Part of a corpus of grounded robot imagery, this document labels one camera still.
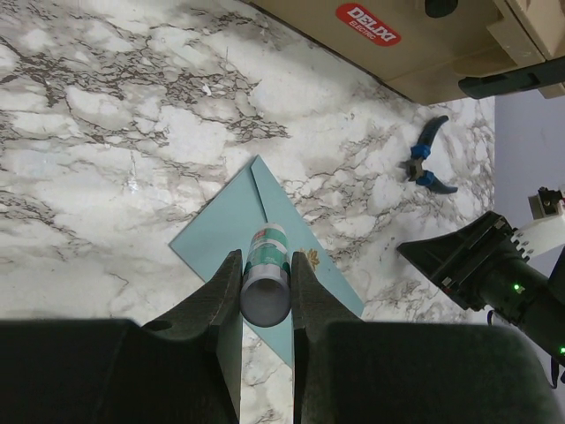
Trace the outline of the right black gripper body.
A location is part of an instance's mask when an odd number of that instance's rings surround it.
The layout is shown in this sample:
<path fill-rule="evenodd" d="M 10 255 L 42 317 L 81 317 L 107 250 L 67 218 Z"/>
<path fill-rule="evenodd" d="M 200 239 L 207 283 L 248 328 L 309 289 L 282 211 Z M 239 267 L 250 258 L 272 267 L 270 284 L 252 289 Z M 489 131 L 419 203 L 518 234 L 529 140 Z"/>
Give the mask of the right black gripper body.
<path fill-rule="evenodd" d="M 486 304 L 480 294 L 488 277 L 529 257 L 512 240 L 516 228 L 506 220 L 472 223 L 446 236 L 448 256 L 441 264 L 441 290 L 463 309 L 478 311 Z"/>

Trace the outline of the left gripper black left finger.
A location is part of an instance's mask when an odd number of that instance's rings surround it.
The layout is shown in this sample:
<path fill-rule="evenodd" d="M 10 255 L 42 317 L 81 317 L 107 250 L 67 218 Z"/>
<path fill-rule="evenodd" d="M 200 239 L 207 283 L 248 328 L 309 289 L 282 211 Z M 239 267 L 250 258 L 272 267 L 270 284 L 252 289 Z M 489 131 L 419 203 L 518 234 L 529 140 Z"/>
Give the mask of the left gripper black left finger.
<path fill-rule="evenodd" d="M 242 265 L 230 252 L 207 283 L 144 325 L 3 321 L 2 422 L 238 422 Z"/>

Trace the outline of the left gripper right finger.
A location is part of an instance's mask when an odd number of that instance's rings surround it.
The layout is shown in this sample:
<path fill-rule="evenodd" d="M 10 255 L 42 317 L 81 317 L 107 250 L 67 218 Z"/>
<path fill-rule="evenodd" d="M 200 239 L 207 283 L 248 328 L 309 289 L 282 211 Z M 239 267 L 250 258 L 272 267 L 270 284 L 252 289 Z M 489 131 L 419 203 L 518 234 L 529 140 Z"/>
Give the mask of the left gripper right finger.
<path fill-rule="evenodd" d="M 561 423 L 538 358 L 503 327 L 365 322 L 291 263 L 297 423 Z"/>

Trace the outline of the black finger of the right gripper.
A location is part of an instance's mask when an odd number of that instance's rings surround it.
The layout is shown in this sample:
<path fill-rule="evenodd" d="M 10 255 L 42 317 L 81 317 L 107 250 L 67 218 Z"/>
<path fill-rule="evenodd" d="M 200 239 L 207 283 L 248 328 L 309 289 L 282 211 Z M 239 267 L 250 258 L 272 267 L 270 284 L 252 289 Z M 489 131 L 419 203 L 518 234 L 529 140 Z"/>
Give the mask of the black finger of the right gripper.
<path fill-rule="evenodd" d="M 511 236 L 507 219 L 489 211 L 458 231 L 403 242 L 396 251 L 432 283 L 460 283 Z"/>

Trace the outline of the green white glue stick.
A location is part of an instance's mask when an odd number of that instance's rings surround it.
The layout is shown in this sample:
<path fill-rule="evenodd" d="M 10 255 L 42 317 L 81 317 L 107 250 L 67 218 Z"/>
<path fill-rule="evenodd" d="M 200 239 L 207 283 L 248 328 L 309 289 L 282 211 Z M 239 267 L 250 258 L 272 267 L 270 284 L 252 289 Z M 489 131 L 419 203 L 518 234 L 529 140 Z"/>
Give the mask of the green white glue stick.
<path fill-rule="evenodd" d="M 283 322 L 290 312 L 290 260 L 283 227 L 264 224 L 252 237 L 240 292 L 244 318 L 260 328 Z"/>

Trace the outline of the teal envelope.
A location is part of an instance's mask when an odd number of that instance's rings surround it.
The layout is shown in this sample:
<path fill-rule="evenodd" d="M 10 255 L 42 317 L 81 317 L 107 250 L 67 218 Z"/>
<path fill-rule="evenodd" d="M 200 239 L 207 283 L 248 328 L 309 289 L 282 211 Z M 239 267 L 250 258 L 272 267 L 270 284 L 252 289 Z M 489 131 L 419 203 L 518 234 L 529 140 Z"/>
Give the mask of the teal envelope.
<path fill-rule="evenodd" d="M 304 252 L 319 282 L 357 316 L 360 297 L 344 278 L 260 156 L 251 160 L 170 242 L 170 248 L 203 281 L 233 250 L 247 254 L 252 236 L 265 223 L 285 230 L 289 252 Z"/>

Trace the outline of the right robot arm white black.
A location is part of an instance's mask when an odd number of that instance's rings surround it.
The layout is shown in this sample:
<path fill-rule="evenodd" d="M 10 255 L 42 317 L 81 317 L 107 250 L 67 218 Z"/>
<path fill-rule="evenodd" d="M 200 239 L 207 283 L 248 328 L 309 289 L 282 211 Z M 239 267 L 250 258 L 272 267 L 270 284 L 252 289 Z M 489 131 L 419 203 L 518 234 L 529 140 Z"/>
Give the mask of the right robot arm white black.
<path fill-rule="evenodd" d="M 490 315 L 517 327 L 551 357 L 551 387 L 564 381 L 564 257 L 546 277 L 527 261 L 507 219 L 488 211 L 458 231 L 403 242 L 396 251 L 460 308 Z"/>

